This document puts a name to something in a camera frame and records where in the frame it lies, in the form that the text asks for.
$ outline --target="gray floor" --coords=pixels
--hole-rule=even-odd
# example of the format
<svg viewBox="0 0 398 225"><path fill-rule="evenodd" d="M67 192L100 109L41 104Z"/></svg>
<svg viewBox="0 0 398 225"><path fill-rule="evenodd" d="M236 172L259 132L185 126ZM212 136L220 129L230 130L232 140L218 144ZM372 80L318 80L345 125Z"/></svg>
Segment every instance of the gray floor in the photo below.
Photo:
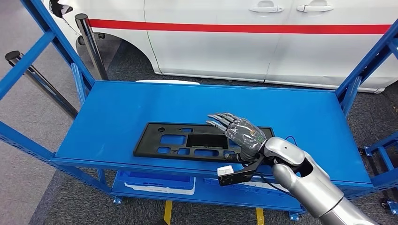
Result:
<svg viewBox="0 0 398 225"><path fill-rule="evenodd" d="M26 52L42 34L19 1L0 1L0 53ZM184 79L200 83L258 85L213 79L179 78L155 75L149 62L134 47L112 37L99 42L108 74L115 80ZM88 68L92 64L84 48L79 48ZM49 46L35 66L76 107L76 88L69 67ZM0 76L9 65L0 60ZM358 146L369 145L398 130L398 84L379 95L358 94L348 119ZM0 120L56 151L71 120L22 77L0 101ZM0 225L8 224L154 224L163 217L164 201L125 198L121 206L94 189L10 148L0 142ZM396 152L391 151L395 166ZM112 180L114 172L107 172ZM395 224L397 217L379 207L380 198L393 193L378 193L356 200L356 204L377 222ZM291 223L284 212L265 210L266 224L319 224L305 215ZM256 224L255 210L183 202L173 203L172 224Z"/></svg>
<svg viewBox="0 0 398 225"><path fill-rule="evenodd" d="M13 50L25 53L43 34L17 0L0 1L0 29L1 55ZM108 56L104 58L106 66L120 40L110 39L108 43L111 44L103 42L101 46L103 55ZM86 52L82 55L88 59ZM52 45L34 66L79 108L70 68ZM4 59L0 60L0 78L10 68ZM71 125L71 119L25 77L0 101L0 120L53 151L57 151ZM28 224L55 170L3 142L0 142L0 155L0 225Z"/></svg>
<svg viewBox="0 0 398 225"><path fill-rule="evenodd" d="M107 72L114 80L181 79L211 84L270 86L262 83L154 75L151 65L142 53L126 42L120 44ZM398 113L391 101L398 94L397 87L398 83L379 95L358 94L348 119L358 146L372 144L398 129ZM394 163L397 163L396 152L390 151L390 154L395 160ZM364 161L369 172L374 174L365 157ZM376 165L379 171L383 169L378 163ZM114 172L107 173L108 181L112 181L113 177ZM385 197L393 197L393 193L368 195L355 200L355 204L377 222L392 225L397 217L387 213L379 205L379 200ZM30 224L154 224L162 218L163 210L164 201L157 200L124 198L121 206L113 205L108 196L57 173ZM318 220L309 215L304 215L300 222L294 223L288 220L285 212L272 210L265 210L264 218L266 224L275 225L319 224ZM254 209L183 202L173 203L171 222L173 225L257 224Z"/></svg>

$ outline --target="black plastic panel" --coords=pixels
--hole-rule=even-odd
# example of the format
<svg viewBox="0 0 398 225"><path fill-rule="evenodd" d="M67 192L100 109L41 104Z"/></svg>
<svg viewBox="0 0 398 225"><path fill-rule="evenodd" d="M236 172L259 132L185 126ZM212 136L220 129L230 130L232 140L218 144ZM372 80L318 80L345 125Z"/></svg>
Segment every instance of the black plastic panel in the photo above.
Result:
<svg viewBox="0 0 398 225"><path fill-rule="evenodd" d="M270 127L260 128L267 138ZM210 125L148 123L134 156L224 162L225 153L239 153L240 147Z"/></svg>

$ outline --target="shelf surface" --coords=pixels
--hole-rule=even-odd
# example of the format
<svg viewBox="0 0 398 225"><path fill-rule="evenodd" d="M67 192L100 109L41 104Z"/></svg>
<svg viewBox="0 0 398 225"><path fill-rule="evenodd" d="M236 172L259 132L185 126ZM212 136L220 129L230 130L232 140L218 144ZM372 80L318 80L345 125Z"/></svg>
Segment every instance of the shelf surface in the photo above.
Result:
<svg viewBox="0 0 398 225"><path fill-rule="evenodd" d="M204 183L203 178L196 179L195 193L193 195L180 195L138 191L126 187L124 182L115 180L112 186L112 195L173 200L180 202L218 204L228 206L258 207L263 209L303 211L300 203L288 195L262 195L229 187L220 187Z"/></svg>
<svg viewBox="0 0 398 225"><path fill-rule="evenodd" d="M327 90L97 81L53 161L216 177L225 163L134 157L133 150L148 122L204 124L218 112L294 136L334 181L371 183L336 95ZM261 170L271 174L267 166Z"/></svg>

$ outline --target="yellow floor marking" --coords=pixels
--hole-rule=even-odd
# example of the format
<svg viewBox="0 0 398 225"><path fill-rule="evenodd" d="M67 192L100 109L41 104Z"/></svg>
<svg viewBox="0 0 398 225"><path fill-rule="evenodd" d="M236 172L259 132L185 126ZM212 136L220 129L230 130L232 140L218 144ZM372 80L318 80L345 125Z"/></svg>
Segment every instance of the yellow floor marking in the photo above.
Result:
<svg viewBox="0 0 398 225"><path fill-rule="evenodd" d="M256 213L257 213L257 225L264 225L264 211L262 210L262 208L256 208Z"/></svg>
<svg viewBox="0 0 398 225"><path fill-rule="evenodd" d="M172 200L167 200L166 206L164 207L164 221L166 221L166 223L168 225L171 224L171 205L172 204L173 204Z"/></svg>

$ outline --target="red stripe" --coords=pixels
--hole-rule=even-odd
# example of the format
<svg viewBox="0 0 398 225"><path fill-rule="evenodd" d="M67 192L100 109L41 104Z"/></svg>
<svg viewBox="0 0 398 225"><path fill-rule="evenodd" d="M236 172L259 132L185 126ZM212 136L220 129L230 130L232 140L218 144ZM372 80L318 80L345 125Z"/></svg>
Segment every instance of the red stripe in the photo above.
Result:
<svg viewBox="0 0 398 225"><path fill-rule="evenodd" d="M384 34L391 26L381 25L221 25L119 20L90 20L92 27L125 30L163 30L278 34Z"/></svg>

